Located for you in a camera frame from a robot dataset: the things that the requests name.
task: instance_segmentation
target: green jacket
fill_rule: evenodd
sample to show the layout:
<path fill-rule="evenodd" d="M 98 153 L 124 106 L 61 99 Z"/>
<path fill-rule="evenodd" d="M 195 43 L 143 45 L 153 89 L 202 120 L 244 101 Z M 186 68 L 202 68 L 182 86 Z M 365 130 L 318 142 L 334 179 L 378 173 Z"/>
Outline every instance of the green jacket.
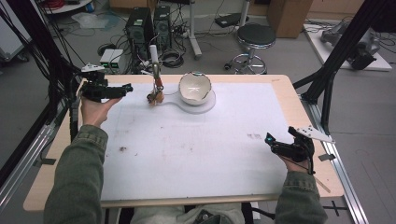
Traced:
<path fill-rule="evenodd" d="M 101 223 L 107 138 L 99 128 L 81 127 L 58 162 L 54 186 L 44 210 L 44 223 Z M 289 172 L 276 207 L 276 223 L 324 223 L 326 219 L 315 178 Z"/>

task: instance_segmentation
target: bowl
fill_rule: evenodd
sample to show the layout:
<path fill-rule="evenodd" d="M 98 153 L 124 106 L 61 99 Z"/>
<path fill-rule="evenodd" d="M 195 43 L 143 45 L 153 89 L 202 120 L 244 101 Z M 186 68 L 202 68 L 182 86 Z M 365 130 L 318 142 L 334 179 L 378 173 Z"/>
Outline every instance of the bowl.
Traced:
<path fill-rule="evenodd" d="M 181 99 L 189 105 L 204 104 L 212 91 L 210 79 L 201 72 L 185 74 L 178 83 Z"/>

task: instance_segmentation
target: brown box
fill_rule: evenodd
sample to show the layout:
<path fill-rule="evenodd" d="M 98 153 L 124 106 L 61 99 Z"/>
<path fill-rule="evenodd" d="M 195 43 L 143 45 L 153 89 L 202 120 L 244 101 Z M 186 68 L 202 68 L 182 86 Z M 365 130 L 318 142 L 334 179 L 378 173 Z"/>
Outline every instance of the brown box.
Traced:
<path fill-rule="evenodd" d="M 111 8 L 149 7 L 153 12 L 156 6 L 157 0 L 110 0 Z"/>
<path fill-rule="evenodd" d="M 267 20 L 276 37 L 296 38 L 301 32 L 313 0 L 272 0 Z"/>

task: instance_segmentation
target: floor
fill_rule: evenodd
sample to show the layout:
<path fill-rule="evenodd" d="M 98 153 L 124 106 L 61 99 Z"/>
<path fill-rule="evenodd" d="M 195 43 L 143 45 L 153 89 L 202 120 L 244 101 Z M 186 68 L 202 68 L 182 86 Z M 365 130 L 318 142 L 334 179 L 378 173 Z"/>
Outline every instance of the floor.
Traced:
<path fill-rule="evenodd" d="M 79 29 L 78 24 L 69 18 L 71 15 L 65 13 L 61 18 L 56 18 L 66 30 L 65 38 L 85 63 L 99 64 L 99 46 L 110 41 L 116 42 L 123 35 L 125 21 L 111 16 L 111 26 L 105 29 Z M 212 24 L 213 18 L 207 16 L 197 19 L 197 33 L 206 33 L 208 30 L 216 34 L 231 31 Z M 264 17 L 251 16 L 250 21 L 267 23 Z M 223 66 L 242 51 L 235 40 L 234 32 L 227 35 L 198 35 L 197 39 L 203 52 L 202 58 L 194 60 L 191 45 L 185 40 L 184 46 L 187 50 L 183 55 L 183 65 L 179 68 L 163 67 L 164 75 L 185 74 L 190 71 L 214 75 L 233 73 L 225 71 Z M 381 49 L 379 53 L 394 67 L 396 47 L 387 48 L 393 52 Z M 268 74 L 287 75 L 292 82 L 313 74 L 321 67 L 321 62 L 304 33 L 297 38 L 279 38 L 272 48 L 258 50 L 257 54 L 265 60 Z M 71 53 L 71 57 L 76 66 L 83 66 L 75 54 Z M 3 95 L 0 100 L 0 165 L 3 166 L 47 103 L 48 82 L 40 75 L 32 60 L 28 63 L 14 60 L 0 67 L 0 71 L 3 73 L 0 73 L 0 92 Z M 365 215 L 372 223 L 396 222 L 396 177 L 392 172 L 396 168 L 395 75 L 394 69 L 390 72 L 340 69 L 333 86 L 331 136 L 336 141 L 335 145 Z M 301 87 L 297 92 L 303 93 L 306 89 L 306 86 Z M 38 168 L 31 168 L 0 214 L 0 223 L 42 223 L 42 213 L 26 212 L 22 208 L 37 172 Z M 340 207 L 337 210 L 338 215 L 333 209 L 326 210 L 328 223 L 353 223 L 349 212 L 343 210 L 346 207 L 344 198 L 321 201 L 324 206 L 332 206 L 334 203 Z M 259 206 L 265 211 L 274 212 L 276 202 L 259 202 Z M 256 223 L 273 221 L 262 217 Z"/>

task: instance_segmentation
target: hand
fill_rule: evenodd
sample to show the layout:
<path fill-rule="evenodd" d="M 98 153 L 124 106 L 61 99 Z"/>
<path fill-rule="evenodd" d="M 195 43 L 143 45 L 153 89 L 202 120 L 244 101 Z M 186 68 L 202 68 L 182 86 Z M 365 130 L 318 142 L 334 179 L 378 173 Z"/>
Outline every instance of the hand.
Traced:
<path fill-rule="evenodd" d="M 288 171 L 295 171 L 308 174 L 308 160 L 295 162 L 291 158 L 279 156 L 278 157 L 285 162 Z"/>
<path fill-rule="evenodd" d="M 100 128 L 101 124 L 107 120 L 107 113 L 111 106 L 120 100 L 121 98 L 111 99 L 105 103 L 96 103 L 85 97 L 81 97 L 82 124 L 90 124 Z"/>

